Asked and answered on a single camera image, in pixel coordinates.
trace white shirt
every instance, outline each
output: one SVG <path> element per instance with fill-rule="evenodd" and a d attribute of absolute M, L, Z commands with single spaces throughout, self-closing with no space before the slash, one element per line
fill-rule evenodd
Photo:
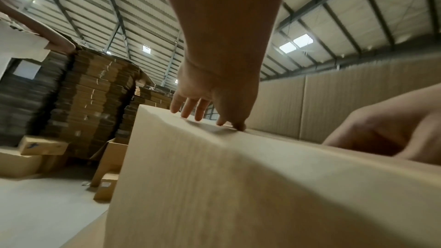
<path fill-rule="evenodd" d="M 12 58 L 30 58 L 42 62 L 50 50 L 49 41 L 15 25 L 5 14 L 0 15 L 0 79 Z"/>

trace white label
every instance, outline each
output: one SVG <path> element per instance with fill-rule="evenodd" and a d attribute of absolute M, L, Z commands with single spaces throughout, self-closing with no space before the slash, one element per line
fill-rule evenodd
<path fill-rule="evenodd" d="M 15 69 L 14 75 L 22 78 L 34 79 L 35 75 L 38 73 L 38 70 L 40 70 L 40 68 L 41 68 L 40 65 L 22 60 L 20 61 L 20 64 L 17 66 L 17 69 Z"/>

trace metal roof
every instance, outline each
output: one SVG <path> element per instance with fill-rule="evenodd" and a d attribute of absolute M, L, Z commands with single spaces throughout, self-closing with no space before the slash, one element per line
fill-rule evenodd
<path fill-rule="evenodd" d="M 167 0 L 11 0 L 85 46 L 130 58 L 175 90 L 185 42 Z M 263 80 L 336 68 L 438 44 L 441 0 L 283 0 Z M 284 53 L 308 34 L 313 43 Z M 142 51 L 146 45 L 151 53 Z"/>

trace concrete floor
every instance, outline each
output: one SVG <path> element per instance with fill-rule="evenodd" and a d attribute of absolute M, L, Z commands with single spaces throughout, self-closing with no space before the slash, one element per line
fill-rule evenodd
<path fill-rule="evenodd" d="M 94 170 L 72 167 L 45 177 L 0 178 L 0 247 L 59 248 L 108 209 L 84 181 Z"/>

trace skylight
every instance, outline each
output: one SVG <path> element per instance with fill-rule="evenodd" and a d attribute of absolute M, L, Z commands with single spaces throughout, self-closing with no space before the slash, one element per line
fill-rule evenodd
<path fill-rule="evenodd" d="M 281 49 L 284 53 L 289 53 L 296 50 L 297 48 L 291 42 L 288 42 L 280 46 L 279 49 Z"/>
<path fill-rule="evenodd" d="M 294 44 L 296 44 L 299 48 L 304 47 L 306 45 L 314 43 L 314 40 L 309 37 L 308 34 L 302 35 L 297 39 L 294 39 Z"/>
<path fill-rule="evenodd" d="M 147 47 L 146 45 L 143 45 L 142 46 L 142 51 L 143 52 L 146 52 L 146 53 L 148 53 L 148 54 L 150 54 L 150 52 L 152 51 L 149 47 Z"/>

